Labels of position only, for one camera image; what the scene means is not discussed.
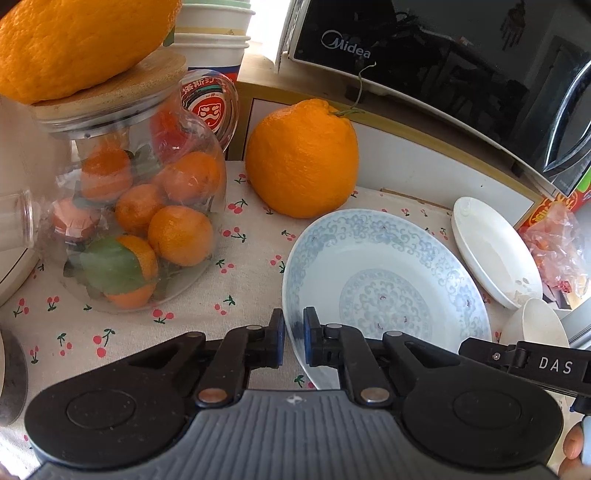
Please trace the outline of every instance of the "stacked cup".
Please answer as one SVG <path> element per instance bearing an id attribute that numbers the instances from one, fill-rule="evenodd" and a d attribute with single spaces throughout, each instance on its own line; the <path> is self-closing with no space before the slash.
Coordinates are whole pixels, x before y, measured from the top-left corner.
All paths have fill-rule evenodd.
<path id="1" fill-rule="evenodd" d="M 235 82 L 250 40 L 250 6 L 243 0 L 184 0 L 170 48 L 185 56 L 189 70 L 216 70 Z"/>

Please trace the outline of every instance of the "glass jar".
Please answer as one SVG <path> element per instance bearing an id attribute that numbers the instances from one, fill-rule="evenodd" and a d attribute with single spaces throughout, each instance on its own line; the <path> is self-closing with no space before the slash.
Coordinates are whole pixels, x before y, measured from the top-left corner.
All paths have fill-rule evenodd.
<path id="1" fill-rule="evenodd" d="M 230 106 L 218 132 L 227 144 L 238 112 L 232 82 L 187 74 L 184 57 L 167 50 L 34 105 L 70 158 L 40 186 L 0 197 L 0 249 L 34 247 L 69 292 L 107 312 L 154 307 L 193 284 L 216 251 L 226 167 L 212 130 L 181 105 L 183 78 L 215 79 Z"/>

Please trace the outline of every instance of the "microwave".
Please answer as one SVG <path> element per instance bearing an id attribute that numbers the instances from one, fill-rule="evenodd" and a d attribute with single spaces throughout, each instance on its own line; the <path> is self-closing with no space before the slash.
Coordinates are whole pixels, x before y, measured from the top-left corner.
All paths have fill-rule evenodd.
<path id="1" fill-rule="evenodd" d="M 292 0 L 292 61 L 446 118 L 569 196 L 591 166 L 591 0 Z"/>

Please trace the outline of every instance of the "metal screw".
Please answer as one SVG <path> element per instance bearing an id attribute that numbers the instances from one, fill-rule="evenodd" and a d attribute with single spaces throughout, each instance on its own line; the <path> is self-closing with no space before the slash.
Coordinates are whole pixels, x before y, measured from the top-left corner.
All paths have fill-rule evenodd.
<path id="1" fill-rule="evenodd" d="M 208 404 L 223 402 L 227 397 L 228 394 L 221 388 L 206 388 L 205 390 L 201 390 L 197 396 L 200 401 Z"/>
<path id="2" fill-rule="evenodd" d="M 390 398 L 390 393 L 384 388 L 369 387 L 361 391 L 361 398 L 366 403 L 382 403 Z"/>

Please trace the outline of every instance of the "gray ribbed surface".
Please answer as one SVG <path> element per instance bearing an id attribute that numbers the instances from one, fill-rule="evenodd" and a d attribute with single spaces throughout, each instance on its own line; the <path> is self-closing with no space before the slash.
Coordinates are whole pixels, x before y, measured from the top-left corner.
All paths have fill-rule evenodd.
<path id="1" fill-rule="evenodd" d="M 413 447 L 386 412 L 354 406 L 341 391 L 248 390 L 197 416 L 173 448 L 119 472 L 45 464 L 32 480 L 546 480 L 528 472 L 480 475 L 441 465 Z"/>

